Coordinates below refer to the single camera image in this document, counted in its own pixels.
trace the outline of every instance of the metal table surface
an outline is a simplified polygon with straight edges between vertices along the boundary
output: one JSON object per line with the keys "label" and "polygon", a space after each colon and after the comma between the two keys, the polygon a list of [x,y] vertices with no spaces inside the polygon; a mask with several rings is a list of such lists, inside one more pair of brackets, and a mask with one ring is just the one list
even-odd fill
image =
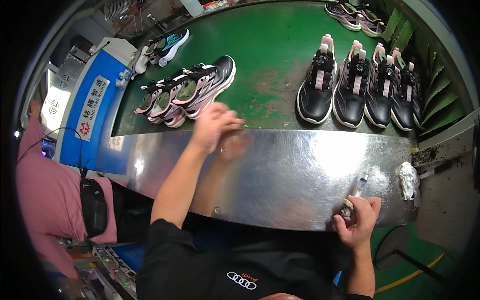
{"label": "metal table surface", "polygon": [[[192,132],[109,137],[99,155],[121,144],[128,153],[121,177],[128,188],[155,198]],[[267,228],[330,231],[343,198],[354,194],[362,172],[370,177],[362,194],[383,199],[377,227],[416,219],[403,201],[396,171],[411,161],[414,141],[375,134],[307,130],[243,130],[222,137],[207,158],[190,211]],[[102,171],[97,159],[97,171]]]}

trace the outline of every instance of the glue syringe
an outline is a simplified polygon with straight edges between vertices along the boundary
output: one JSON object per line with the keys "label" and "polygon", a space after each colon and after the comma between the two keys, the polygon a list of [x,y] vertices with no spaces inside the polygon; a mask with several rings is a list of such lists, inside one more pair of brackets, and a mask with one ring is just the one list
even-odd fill
{"label": "glue syringe", "polygon": [[355,197],[360,198],[361,192],[365,188],[365,184],[367,184],[367,179],[368,179],[368,174],[363,173],[362,176],[360,177],[360,182],[357,187],[357,191],[355,192]]}

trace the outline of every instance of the sign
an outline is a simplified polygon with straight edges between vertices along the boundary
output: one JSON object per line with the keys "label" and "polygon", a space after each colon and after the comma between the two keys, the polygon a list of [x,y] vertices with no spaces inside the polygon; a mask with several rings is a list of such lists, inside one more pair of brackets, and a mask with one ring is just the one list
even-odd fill
{"label": "sign", "polygon": [[110,80],[97,76],[85,99],[84,107],[78,119],[77,131],[84,141],[89,142],[92,136],[95,119],[102,104],[103,96],[107,90]]}

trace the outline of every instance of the black waist bag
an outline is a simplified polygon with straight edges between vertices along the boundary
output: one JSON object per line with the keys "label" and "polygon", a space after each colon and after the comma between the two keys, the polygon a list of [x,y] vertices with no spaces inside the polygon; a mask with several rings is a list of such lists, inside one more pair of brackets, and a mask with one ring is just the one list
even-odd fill
{"label": "black waist bag", "polygon": [[107,229],[107,202],[100,184],[94,179],[85,178],[87,171],[86,168],[81,171],[80,199],[87,238],[91,239]]}

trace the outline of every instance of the red logo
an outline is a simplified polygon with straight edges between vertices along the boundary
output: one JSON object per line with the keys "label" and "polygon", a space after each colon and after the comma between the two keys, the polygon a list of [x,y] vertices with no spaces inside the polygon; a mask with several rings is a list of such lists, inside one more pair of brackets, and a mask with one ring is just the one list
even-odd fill
{"label": "red logo", "polygon": [[247,279],[253,280],[253,282],[257,282],[257,280],[258,280],[258,279],[253,278],[252,276],[248,276],[248,275],[245,274],[245,273],[242,273],[241,275],[242,275],[243,278],[247,278]]}
{"label": "red logo", "polygon": [[80,132],[86,136],[90,132],[90,124],[87,123],[82,123],[82,129],[80,129]]}

